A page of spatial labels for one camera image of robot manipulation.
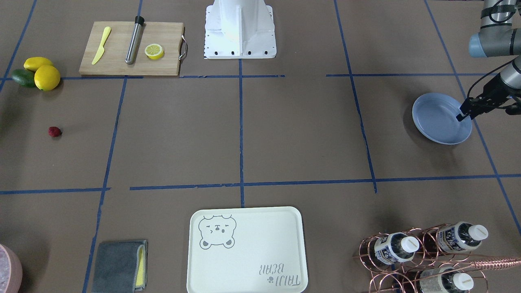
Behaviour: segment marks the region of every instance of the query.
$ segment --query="yellow plastic knife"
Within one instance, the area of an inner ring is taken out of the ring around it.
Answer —
[[[103,46],[105,45],[105,42],[107,41],[108,35],[110,34],[110,31],[112,29],[110,27],[105,27],[103,30],[103,36],[101,37],[100,46],[98,47],[98,51],[96,52],[96,56],[94,56],[94,59],[92,60],[92,65],[96,64],[101,56],[103,56],[103,53],[105,52],[105,48]]]

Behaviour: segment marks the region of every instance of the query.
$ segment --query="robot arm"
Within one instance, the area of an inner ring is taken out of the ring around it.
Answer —
[[[521,1],[484,1],[481,29],[470,38],[469,52],[472,57],[521,54],[521,30],[512,29],[512,17],[518,10],[519,2]],[[476,98],[467,97],[460,107],[463,114],[457,116],[458,121],[467,116],[474,119],[496,108],[504,109],[509,115],[521,114],[521,56],[504,66],[506,67],[498,75],[483,86],[482,94]],[[514,104],[501,106],[511,98],[515,101]]]

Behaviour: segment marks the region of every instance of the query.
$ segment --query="lemon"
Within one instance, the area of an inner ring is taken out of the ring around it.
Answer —
[[[165,55],[163,47],[159,44],[150,44],[145,48],[145,54],[152,60],[157,60]]]
[[[60,83],[60,72],[52,65],[42,65],[34,74],[34,83],[42,91],[50,91]]]
[[[45,57],[31,57],[26,60],[23,67],[30,71],[37,71],[42,65],[53,65],[53,62]]]
[[[11,73],[11,77],[13,80],[26,88],[34,88],[36,85],[34,84],[34,72],[26,70],[26,69],[15,69]]]

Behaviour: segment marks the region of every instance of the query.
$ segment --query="blue tape line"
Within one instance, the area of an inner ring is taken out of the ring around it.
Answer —
[[[514,209],[512,208],[512,204],[510,203],[510,199],[508,198],[505,188],[503,187],[503,182],[501,181],[501,177],[499,176],[498,170],[496,169],[494,161],[492,160],[492,155],[490,154],[487,144],[485,143],[483,134],[481,133],[481,130],[479,129],[478,121],[476,121],[475,118],[474,118],[474,126],[476,126],[476,130],[478,131],[479,138],[481,139],[481,143],[483,144],[483,147],[485,148],[485,152],[487,153],[487,157],[489,158],[490,165],[492,166],[492,169],[494,170],[496,180],[498,181],[499,187],[501,188],[501,192],[503,193],[503,197],[505,198],[506,205],[508,206],[508,209],[510,210],[510,214],[512,215],[512,218],[514,219],[514,223],[516,224],[517,231],[521,235],[521,225],[519,224],[519,220],[517,219]]]
[[[141,6],[143,6],[143,0],[139,0],[138,15],[141,15]]]
[[[0,194],[40,194],[40,193],[66,193],[66,192],[95,192],[110,190],[110,188],[66,188],[66,189],[33,189],[33,190],[5,190]]]
[[[98,211],[96,216],[96,232],[94,233],[94,237],[92,237],[91,241],[91,249],[89,251],[89,261],[87,262],[87,269],[85,271],[85,280],[83,281],[83,289],[82,293],[87,292],[87,286],[89,284],[89,278],[91,274],[91,268],[92,268],[92,258],[94,257],[94,248],[96,247],[96,241],[97,241],[97,234],[100,227],[100,220],[101,220],[101,206],[102,202],[105,198],[105,191],[101,192],[100,196],[100,204],[98,205]]]
[[[521,177],[521,174],[500,174],[501,178],[518,178]]]
[[[355,98],[356,111],[358,112],[358,116],[360,117],[360,128],[362,129],[362,136],[364,137],[365,148],[366,148],[366,152],[367,152],[367,161],[369,163],[369,170],[371,172],[371,178],[373,179],[373,186],[375,188],[375,193],[378,193],[378,189],[376,187],[375,172],[373,170],[373,163],[371,162],[371,154],[369,152],[369,144],[367,143],[367,137],[365,135],[365,130],[364,130],[364,121],[362,120],[362,112],[360,111],[360,104],[358,103],[358,96],[356,94],[356,86],[355,86],[355,81],[353,78],[353,71],[351,70],[351,62],[349,61],[348,47],[345,44],[344,30],[342,28],[342,22],[340,21],[340,14],[338,12],[337,0],[334,0],[334,8],[337,12],[338,27],[340,29],[340,36],[342,37],[342,45],[344,46],[345,60],[348,64],[349,78],[351,79],[351,87],[353,89],[353,96]]]
[[[183,75],[179,78],[239,78],[238,75]]]
[[[345,184],[367,183],[372,179],[346,179],[346,180],[309,180],[309,181],[271,181],[271,182],[247,182],[244,186],[278,186],[278,185],[313,185],[313,184]]]
[[[521,174],[505,174],[504,177],[521,177]],[[492,179],[496,175],[461,175],[461,176],[433,176],[433,177],[404,177],[404,178],[376,178],[377,182],[404,182],[404,181],[436,181],[436,180],[471,180]],[[337,179],[337,180],[305,180],[305,181],[267,181],[267,182],[243,182],[222,184],[192,184],[192,185],[163,185],[163,186],[135,186],[130,190],[157,190],[157,189],[190,189],[190,188],[219,188],[240,186],[278,186],[278,185],[314,185],[314,184],[350,184],[369,183],[373,179]]]
[[[456,73],[458,76],[484,76],[485,74],[459,74],[459,73]],[[498,75],[499,73],[497,72],[494,72],[494,73],[491,73],[489,74],[490,76],[496,76]]]
[[[463,86],[461,85],[460,78],[458,77],[458,74],[456,72],[456,68],[454,67],[454,63],[452,63],[451,55],[449,54],[449,50],[447,50],[447,46],[445,45],[445,42],[443,40],[443,37],[441,36],[440,29],[438,28],[438,25],[436,24],[436,20],[434,19],[434,15],[432,14],[432,11],[430,10],[430,6],[427,3],[427,0],[424,0],[425,5],[427,6],[427,10],[429,11],[430,19],[432,20],[432,23],[434,24],[434,28],[436,29],[436,33],[438,34],[438,37],[440,38],[441,45],[443,46],[443,49],[445,50],[445,54],[447,55],[447,59],[449,60],[449,64],[451,65],[453,75],[456,77],[457,83],[460,85],[460,89],[463,93]]]
[[[441,36],[441,32],[438,28],[438,25],[436,24],[436,20],[434,19],[434,15],[432,14],[432,11],[430,10],[430,6],[429,4],[427,3],[427,0],[424,0],[424,3],[425,3],[425,6],[427,7],[427,10],[429,11],[429,15],[430,15],[430,18],[432,19],[432,23],[434,24],[434,28],[436,28],[436,32],[438,33],[438,36],[440,38],[440,41],[441,41],[441,44],[443,45],[443,49],[445,50],[445,53],[447,55],[447,58],[449,59],[449,63],[451,64],[451,67],[452,67],[452,70],[454,71],[454,76],[456,77],[456,80],[460,86],[460,90],[461,90],[461,93],[463,95],[463,98],[466,99],[467,98],[467,95],[465,93],[465,90],[463,90],[463,86],[461,84],[461,81],[460,81],[460,78],[456,72],[456,68],[454,67],[454,64],[452,63],[452,58],[449,54],[449,51],[447,50],[447,47],[445,46],[445,42],[443,41],[443,37]],[[508,199],[508,195],[506,194],[506,191],[503,187],[503,182],[501,182],[501,178],[498,174],[498,171],[495,167],[495,164],[494,164],[494,161],[492,159],[492,156],[490,155],[490,152],[489,152],[489,149],[487,147],[487,144],[485,142],[485,139],[481,133],[481,130],[479,129],[479,126],[478,126],[478,122],[476,119],[474,119],[474,125],[476,126],[476,130],[478,131],[478,134],[479,134],[479,138],[481,139],[481,143],[483,144],[483,147],[485,148],[485,152],[487,153],[487,157],[490,161],[490,165],[492,166],[492,169],[494,170],[494,174],[495,174],[495,177],[498,181],[498,184],[501,188],[501,192],[503,193],[503,197],[505,198],[505,201],[506,201],[506,204],[508,205],[508,209],[510,210],[510,213],[512,215],[512,218],[516,224],[516,227],[517,227],[517,231],[519,232],[519,234],[521,235],[521,225],[519,224],[519,221],[517,220],[517,216],[514,212],[514,209],[512,208],[512,205],[510,203],[510,200]]]
[[[22,43],[23,36],[26,34],[27,27],[29,26],[29,22],[31,21],[32,14],[34,12],[34,8],[36,6],[36,0],[33,1],[33,5],[31,6],[31,11],[29,11],[29,15],[27,16],[27,21],[25,26],[23,26],[22,34],[20,35],[20,38],[18,39],[18,43],[16,44],[15,50],[13,54],[11,55],[11,60],[9,61],[9,65],[7,65],[7,69],[5,70],[4,74],[4,80],[2,80],[2,83],[0,83],[0,92],[4,88],[4,83],[9,75],[9,71],[11,71],[11,66],[13,65],[13,62],[15,61],[16,53],[18,52],[18,48],[20,47],[20,44]]]
[[[91,267],[92,267],[92,258],[94,257],[94,248],[96,246],[97,234],[98,234],[98,230],[100,228],[100,220],[101,220],[101,213],[102,213],[101,208],[103,206],[103,202],[105,201],[105,191],[106,191],[107,182],[108,182],[108,175],[110,173],[110,164],[112,162],[112,154],[114,152],[114,145],[116,144],[116,136],[118,133],[119,115],[121,114],[121,106],[123,104],[123,98],[125,97],[126,88],[127,88],[127,77],[125,76],[125,78],[123,79],[123,86],[121,88],[121,96],[119,97],[118,112],[116,114],[116,121],[114,123],[114,131],[112,133],[112,141],[110,143],[110,150],[108,152],[107,168],[105,169],[105,178],[103,179],[103,191],[101,192],[100,204],[98,205],[98,212],[97,212],[97,219],[96,219],[96,232],[94,233],[94,237],[92,238],[91,250],[90,250],[90,254],[89,254],[89,261],[87,263],[87,269],[85,272],[85,281],[83,282],[82,293],[86,293],[87,285],[89,284],[89,278],[90,278]]]
[[[134,186],[130,190],[161,190],[161,189],[191,189],[191,188],[218,188],[218,187],[238,187],[240,183],[222,184],[187,184],[187,185],[163,185],[163,186]]]
[[[62,77],[63,80],[82,80],[82,79],[142,79],[142,76],[71,76]]]
[[[466,73],[466,74],[457,74],[459,76],[483,76],[485,74],[475,74],[475,73]],[[326,77],[349,77],[350,74],[326,74]],[[373,76],[454,76],[454,73],[451,74],[352,74],[355,77],[373,77]]]
[[[284,78],[286,75],[183,75],[179,78]]]
[[[458,180],[458,179],[486,179],[486,178],[495,178],[495,175],[377,178],[376,181],[377,182],[400,182],[400,181],[430,181],[430,180]]]
[[[245,206],[244,199],[244,156],[243,156],[243,107],[242,107],[242,59],[239,59],[239,153],[241,172],[241,207]]]
[[[242,78],[284,78],[285,75],[243,75]]]

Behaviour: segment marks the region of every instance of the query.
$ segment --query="white tray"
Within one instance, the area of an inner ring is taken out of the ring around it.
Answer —
[[[296,208],[200,210],[190,219],[189,293],[300,293],[307,282]]]

